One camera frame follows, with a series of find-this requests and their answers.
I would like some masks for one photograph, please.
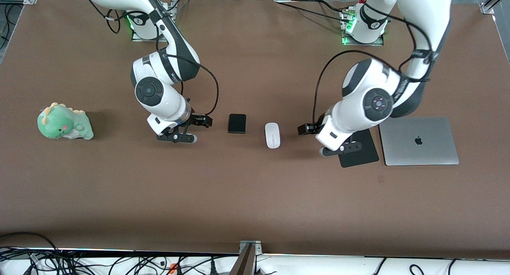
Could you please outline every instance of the stuffed dinosaur toy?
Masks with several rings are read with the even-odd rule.
[[[73,110],[56,102],[39,114],[37,126],[42,135],[50,139],[65,137],[90,140],[94,136],[89,118],[83,110]]]

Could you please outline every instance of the brown table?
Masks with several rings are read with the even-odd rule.
[[[114,35],[86,0],[25,7],[0,66],[2,233],[37,231],[68,248],[236,251],[256,239],[273,253],[510,258],[510,69],[477,6],[452,7],[413,114],[450,118],[458,166],[344,169],[318,155],[313,136],[297,135],[326,61],[357,48],[341,45],[334,20],[270,0],[191,0],[177,22],[221,88],[214,125],[193,128],[194,145],[157,141],[135,100],[131,63],[153,43],[132,43],[125,25]],[[412,42],[400,23],[387,30],[384,47],[361,49],[397,65]],[[361,59],[346,55],[326,71],[319,114]],[[204,71],[185,83],[199,112],[214,94]],[[87,111],[94,139],[43,137],[36,117],[53,101]],[[245,135],[226,132],[230,113],[247,114]],[[276,150],[264,140],[272,121]]]

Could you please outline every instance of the white computer mouse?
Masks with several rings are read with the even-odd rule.
[[[269,148],[278,148],[280,146],[280,129],[275,122],[266,124],[266,144]]]

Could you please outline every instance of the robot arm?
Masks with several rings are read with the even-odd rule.
[[[390,115],[405,116],[419,105],[424,83],[447,34],[451,0],[398,0],[404,18],[423,30],[410,28],[415,49],[406,73],[400,74],[375,59],[355,64],[342,85],[343,99],[324,114],[315,138],[331,151],[354,132],[380,124]]]
[[[138,10],[149,15],[151,21],[168,42],[164,51],[156,51],[133,63],[131,82],[139,103],[151,115],[147,121],[158,139],[173,142],[196,141],[196,136],[179,133],[179,126],[197,124],[209,127],[212,119],[207,116],[191,117],[192,109],[188,101],[173,87],[181,81],[196,77],[200,63],[198,55],[184,39],[171,15],[159,0],[91,0],[100,6],[116,10]],[[162,135],[175,130],[171,138],[162,139]]]

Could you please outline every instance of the silver laptop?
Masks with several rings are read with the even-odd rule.
[[[447,117],[389,118],[379,132],[388,166],[459,164]]]

